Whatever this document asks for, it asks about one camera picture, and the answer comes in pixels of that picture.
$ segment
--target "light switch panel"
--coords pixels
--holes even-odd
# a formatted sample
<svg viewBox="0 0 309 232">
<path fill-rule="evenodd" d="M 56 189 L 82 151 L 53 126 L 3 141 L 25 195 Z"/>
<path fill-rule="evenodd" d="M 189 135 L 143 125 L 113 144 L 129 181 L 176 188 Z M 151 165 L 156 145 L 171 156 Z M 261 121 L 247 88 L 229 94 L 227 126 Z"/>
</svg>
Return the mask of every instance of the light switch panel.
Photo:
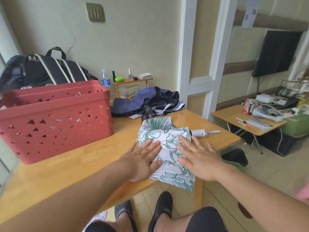
<svg viewBox="0 0 309 232">
<path fill-rule="evenodd" d="M 101 4 L 86 3 L 89 20 L 92 22 L 104 22 L 104 12 Z"/>
</svg>

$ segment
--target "person's left hand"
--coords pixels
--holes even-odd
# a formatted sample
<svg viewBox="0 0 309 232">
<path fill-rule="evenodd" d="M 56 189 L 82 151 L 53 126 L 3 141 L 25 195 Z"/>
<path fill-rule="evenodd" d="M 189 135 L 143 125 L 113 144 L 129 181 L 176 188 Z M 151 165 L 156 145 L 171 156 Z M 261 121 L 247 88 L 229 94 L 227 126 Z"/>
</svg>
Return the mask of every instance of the person's left hand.
<svg viewBox="0 0 309 232">
<path fill-rule="evenodd" d="M 141 147 L 134 150 L 135 147 L 136 142 L 119 159 L 131 170 L 130 182 L 146 179 L 163 164 L 161 160 L 152 162 L 161 150 L 159 141 L 152 143 L 152 139 L 148 139 Z"/>
</svg>

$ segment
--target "black flat screen television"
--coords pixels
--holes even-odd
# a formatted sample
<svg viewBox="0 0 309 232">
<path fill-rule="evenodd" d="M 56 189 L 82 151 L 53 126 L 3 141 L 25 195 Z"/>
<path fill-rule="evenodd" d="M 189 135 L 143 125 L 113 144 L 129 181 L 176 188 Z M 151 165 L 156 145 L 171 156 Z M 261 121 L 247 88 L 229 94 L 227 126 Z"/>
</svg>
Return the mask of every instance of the black flat screen television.
<svg viewBox="0 0 309 232">
<path fill-rule="evenodd" d="M 253 77 L 287 71 L 302 32 L 267 31 Z"/>
</svg>

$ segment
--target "backpack handle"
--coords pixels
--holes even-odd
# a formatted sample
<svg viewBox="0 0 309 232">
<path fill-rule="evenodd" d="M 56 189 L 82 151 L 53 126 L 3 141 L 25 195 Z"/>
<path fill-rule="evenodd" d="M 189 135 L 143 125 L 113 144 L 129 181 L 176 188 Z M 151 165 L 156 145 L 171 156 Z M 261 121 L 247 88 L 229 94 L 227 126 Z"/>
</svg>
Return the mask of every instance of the backpack handle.
<svg viewBox="0 0 309 232">
<path fill-rule="evenodd" d="M 55 46 L 53 48 L 51 48 L 50 50 L 47 51 L 46 53 L 46 56 L 51 56 L 52 55 L 52 50 L 57 50 L 57 51 L 60 51 L 61 52 L 61 58 L 66 60 L 66 54 L 64 53 L 64 51 L 58 47 L 58 46 Z"/>
</svg>

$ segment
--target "red plastic basket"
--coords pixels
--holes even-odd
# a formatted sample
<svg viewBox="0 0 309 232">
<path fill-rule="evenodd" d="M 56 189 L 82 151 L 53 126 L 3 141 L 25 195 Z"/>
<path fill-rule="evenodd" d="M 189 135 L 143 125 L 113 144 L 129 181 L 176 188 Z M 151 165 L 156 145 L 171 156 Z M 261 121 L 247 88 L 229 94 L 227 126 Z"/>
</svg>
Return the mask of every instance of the red plastic basket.
<svg viewBox="0 0 309 232">
<path fill-rule="evenodd" d="M 110 92 L 98 81 L 2 94 L 0 136 L 25 164 L 113 134 Z"/>
</svg>

